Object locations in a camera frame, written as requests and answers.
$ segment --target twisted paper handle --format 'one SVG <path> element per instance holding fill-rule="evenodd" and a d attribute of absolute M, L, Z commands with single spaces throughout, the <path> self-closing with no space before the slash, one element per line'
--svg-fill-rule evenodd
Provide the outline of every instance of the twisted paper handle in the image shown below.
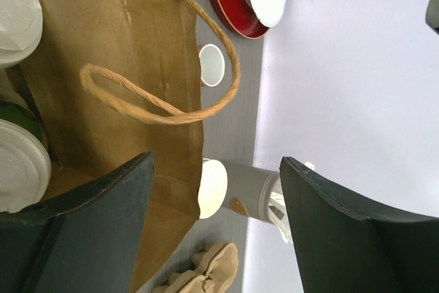
<path fill-rule="evenodd" d="M 227 105 L 227 103 L 229 103 L 229 101 L 234 98 L 236 92 L 238 91 L 239 83 L 241 82 L 241 71 L 239 68 L 239 59 L 236 50 L 224 31 L 221 30 L 218 24 L 202 9 L 202 7 L 195 0 L 179 1 L 184 1 L 189 7 L 194 9 L 197 14 L 200 15 L 201 18 L 209 25 L 209 27 L 211 27 L 211 29 L 215 32 L 215 34 L 226 47 L 227 55 L 232 62 L 233 81 L 227 92 L 221 97 L 221 99 L 219 99 L 216 103 L 209 106 L 208 108 L 193 111 L 192 113 L 185 113 L 167 103 L 166 101 L 163 101 L 162 99 L 159 99 L 151 93 L 148 93 L 147 91 L 141 89 L 118 73 L 115 73 L 103 67 L 90 64 L 83 67 L 80 71 L 81 83 L 84 89 L 86 91 L 89 91 L 94 97 L 105 103 L 107 106 L 119 111 L 124 115 L 138 119 L 147 124 L 189 124 L 195 121 L 203 120 L 207 117 L 211 117 L 218 111 L 223 109 L 223 107 L 225 107 L 225 105 Z M 154 113 L 150 113 L 143 108 L 135 106 L 134 104 L 123 101 L 112 93 L 109 93 L 108 91 L 105 91 L 104 89 L 96 86 L 91 77 L 92 75 L 99 75 L 103 78 L 115 82 L 116 84 L 119 84 L 123 88 L 128 89 L 134 94 L 143 97 L 152 104 L 167 111 L 169 114 L 171 114 L 171 116 L 162 117 L 160 115 L 155 115 Z"/>

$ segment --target red rim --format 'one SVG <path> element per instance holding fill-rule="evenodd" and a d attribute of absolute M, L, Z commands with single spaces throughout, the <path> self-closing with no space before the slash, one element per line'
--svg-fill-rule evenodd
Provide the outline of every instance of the red rim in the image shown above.
<path fill-rule="evenodd" d="M 243 37 L 261 38 L 268 27 L 259 22 L 245 0 L 210 0 L 215 13 L 232 32 Z"/>

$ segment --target brown paper bag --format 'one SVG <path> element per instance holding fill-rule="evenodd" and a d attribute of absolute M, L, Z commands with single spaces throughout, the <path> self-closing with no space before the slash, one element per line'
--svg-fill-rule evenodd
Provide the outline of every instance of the brown paper bag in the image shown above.
<path fill-rule="evenodd" d="M 130 288 L 135 291 L 198 219 L 202 123 L 155 126 L 124 117 L 83 90 L 79 71 L 87 63 L 103 66 L 182 111 L 199 110 L 195 12 L 176 0 L 40 2 L 41 44 L 21 68 L 62 165 L 96 177 L 141 152 L 154 153 L 154 189 Z M 131 104 L 165 114 L 109 81 L 97 83 Z M 81 183 L 55 174 L 46 196 Z"/>

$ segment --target gray cylinder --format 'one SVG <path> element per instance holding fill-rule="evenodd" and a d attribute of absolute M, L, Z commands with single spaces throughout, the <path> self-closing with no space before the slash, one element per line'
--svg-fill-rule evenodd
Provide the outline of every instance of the gray cylinder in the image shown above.
<path fill-rule="evenodd" d="M 237 211 L 234 203 L 239 201 L 245 206 L 248 216 L 272 223 L 268 217 L 268 202 L 274 185 L 280 180 L 279 173 L 228 161 L 222 163 L 227 169 L 228 178 L 227 194 L 222 206 Z"/>

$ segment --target tabletop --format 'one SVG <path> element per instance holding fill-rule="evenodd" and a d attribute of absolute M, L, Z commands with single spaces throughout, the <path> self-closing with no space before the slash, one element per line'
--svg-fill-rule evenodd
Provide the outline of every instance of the tabletop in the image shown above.
<path fill-rule="evenodd" d="M 252 165 L 256 119 L 261 81 L 263 38 L 248 40 L 229 32 L 215 15 L 209 0 L 196 0 L 206 12 L 219 23 L 233 42 L 241 62 L 241 86 L 236 97 L 216 116 L 204 120 L 203 157 L 229 160 Z M 197 42 L 216 44 L 225 54 L 225 49 L 211 29 L 198 18 Z M 230 63 L 226 63 L 226 76 L 215 88 L 202 88 L 202 106 L 218 100 L 231 81 Z M 244 255 L 246 251 L 248 219 L 228 209 L 220 209 L 213 217 L 199 220 L 181 241 L 168 262 L 138 292 L 151 292 L 156 286 L 166 283 L 173 272 L 184 272 L 193 267 L 192 254 L 199 252 L 205 242 L 227 239 L 234 242 L 239 251 L 239 271 L 228 289 L 230 293 L 242 292 Z"/>

